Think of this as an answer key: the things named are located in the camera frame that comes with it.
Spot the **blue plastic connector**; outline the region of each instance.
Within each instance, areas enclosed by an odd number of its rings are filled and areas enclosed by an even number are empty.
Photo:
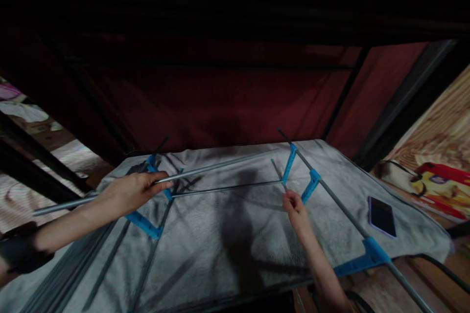
[[[145,163],[147,164],[147,170],[149,172],[157,172],[158,171],[157,167],[155,167],[155,165],[156,165],[155,156],[153,156],[153,155],[149,156]],[[168,199],[169,201],[173,199],[170,190],[166,189],[166,190],[163,191],[163,193],[165,193],[166,199]]]
[[[312,195],[313,191],[321,180],[321,176],[316,172],[315,169],[310,170],[310,182],[308,183],[305,191],[302,193],[302,203],[305,204]]]
[[[282,183],[285,185],[287,182],[287,178],[289,177],[290,169],[292,168],[292,164],[294,163],[295,159],[295,151],[297,147],[293,144],[290,145],[290,155],[289,160],[287,161],[287,165],[285,166],[284,176],[282,177]]]
[[[365,238],[362,243],[366,248],[366,254],[334,268],[338,277],[351,275],[392,261],[373,237]]]
[[[135,226],[140,227],[152,239],[158,239],[162,235],[163,229],[152,225],[152,223],[138,211],[126,215],[126,219]]]

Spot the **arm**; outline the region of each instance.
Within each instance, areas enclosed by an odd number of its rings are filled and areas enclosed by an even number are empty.
[[[352,307],[341,288],[336,274],[317,241],[307,210],[300,196],[287,191],[282,206],[289,214],[289,220],[306,252],[308,266],[315,279],[320,304],[325,312],[352,312]]]
[[[33,235],[36,250],[54,253],[69,243],[111,221],[139,209],[155,194],[172,186],[171,182],[152,185],[167,177],[166,172],[131,174],[114,180],[94,201],[48,223]],[[0,257],[0,288],[15,279],[8,263]]]

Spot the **gray towel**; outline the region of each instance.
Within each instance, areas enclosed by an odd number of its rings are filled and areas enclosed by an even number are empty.
[[[321,140],[296,143],[302,154],[361,225],[390,257],[426,253],[443,262],[450,250],[447,233],[421,210],[369,174],[357,168]],[[279,148],[240,164],[181,180],[180,191],[194,191],[252,182],[277,180],[272,166],[284,171],[289,156],[287,143],[186,150],[159,156],[160,170],[175,174],[252,153]],[[105,177],[102,190],[115,177],[146,156],[125,160]],[[309,182],[307,167],[296,157],[287,187],[301,194]],[[282,210],[280,184],[181,197],[175,200],[158,244],[153,265],[141,294],[138,312],[177,311],[242,302],[263,292],[279,292],[312,280],[297,237]],[[368,225],[367,197],[393,206],[396,240]],[[158,225],[167,204],[158,194],[140,212]],[[306,207],[326,256],[335,267],[364,254],[362,237],[319,185]],[[121,219],[70,300],[66,312],[80,312],[108,253],[122,229]],[[127,312],[152,241],[131,225],[90,312]],[[0,312],[14,312],[34,291],[27,277],[19,278],[0,292]]]

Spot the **smartphone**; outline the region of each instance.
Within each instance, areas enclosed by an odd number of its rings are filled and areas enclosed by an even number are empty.
[[[397,238],[392,207],[389,204],[379,201],[378,199],[375,199],[374,197],[370,196],[369,224],[381,233],[391,238]]]

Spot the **dark red curtain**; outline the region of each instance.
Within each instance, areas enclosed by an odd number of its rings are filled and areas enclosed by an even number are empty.
[[[114,164],[122,160],[123,151],[34,33],[2,36],[15,42],[8,60],[0,60],[9,72],[6,78],[97,154]],[[425,45],[371,50],[330,132],[331,145],[353,156]],[[327,45],[88,34],[65,38],[64,47],[68,55],[90,62],[82,70],[85,79],[138,153],[155,150],[167,134],[172,136],[164,152],[283,141],[277,127],[293,139],[319,138],[350,71],[223,67],[352,65],[360,51]],[[7,52],[2,45],[1,53]],[[206,66],[182,67],[182,63]]]

